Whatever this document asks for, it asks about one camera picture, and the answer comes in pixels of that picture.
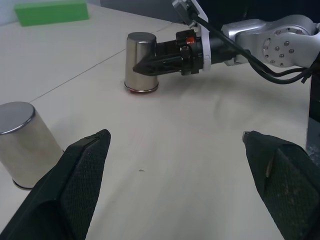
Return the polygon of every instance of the cylinder top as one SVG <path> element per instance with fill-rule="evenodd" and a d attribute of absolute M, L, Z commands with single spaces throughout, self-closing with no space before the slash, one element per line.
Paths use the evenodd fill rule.
<path fill-rule="evenodd" d="M 0 135 L 23 128 L 35 114 L 34 106 L 27 102 L 15 101 L 0 105 Z"/>
<path fill-rule="evenodd" d="M 128 39 L 131 39 L 137 43 L 153 43 L 156 41 L 156 36 L 149 32 L 132 32 L 128 35 Z"/>

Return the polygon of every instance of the stainless steel cup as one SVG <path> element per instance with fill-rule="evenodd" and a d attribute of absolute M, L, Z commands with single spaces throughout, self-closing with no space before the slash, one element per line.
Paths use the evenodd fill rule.
<path fill-rule="evenodd" d="M 146 56 L 156 55 L 157 38 L 148 32 L 133 32 L 126 40 L 125 82 L 134 93 L 150 93 L 158 88 L 157 76 L 145 76 L 133 71 L 133 67 Z"/>
<path fill-rule="evenodd" d="M 33 188 L 62 154 L 34 106 L 27 102 L 0 105 L 0 161 L 18 187 Z"/>

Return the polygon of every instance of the green sponge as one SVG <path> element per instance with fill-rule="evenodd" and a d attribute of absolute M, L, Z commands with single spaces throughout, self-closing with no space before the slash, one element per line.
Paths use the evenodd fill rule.
<path fill-rule="evenodd" d="M 20 3 L 14 11 L 22 26 L 66 23 L 89 19 L 84 0 Z"/>

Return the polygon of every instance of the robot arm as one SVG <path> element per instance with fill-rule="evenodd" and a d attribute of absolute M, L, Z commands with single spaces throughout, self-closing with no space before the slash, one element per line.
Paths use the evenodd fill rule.
<path fill-rule="evenodd" d="M 177 32 L 175 40 L 158 43 L 156 56 L 138 63 L 133 68 L 135 72 L 148 76 L 173 72 L 188 75 L 201 69 L 208 71 L 216 63 L 228 66 L 250 63 L 265 79 L 288 84 L 307 79 L 319 69 L 314 63 L 320 53 L 320 25 L 306 16 L 290 15 L 273 22 L 245 20 L 226 24 L 217 31 L 208 24 L 196 0 L 173 0 L 172 4 L 190 28 L 198 23 L 199 31 Z M 264 64 L 301 68 L 276 73 Z M 273 78 L 297 72 L 302 73 L 293 80 Z"/>

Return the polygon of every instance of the orange component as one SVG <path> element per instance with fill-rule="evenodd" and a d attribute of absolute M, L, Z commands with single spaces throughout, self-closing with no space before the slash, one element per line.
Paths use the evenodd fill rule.
<path fill-rule="evenodd" d="M 193 36 L 189 36 L 185 40 L 186 44 L 194 44 L 196 42 L 195 38 Z"/>

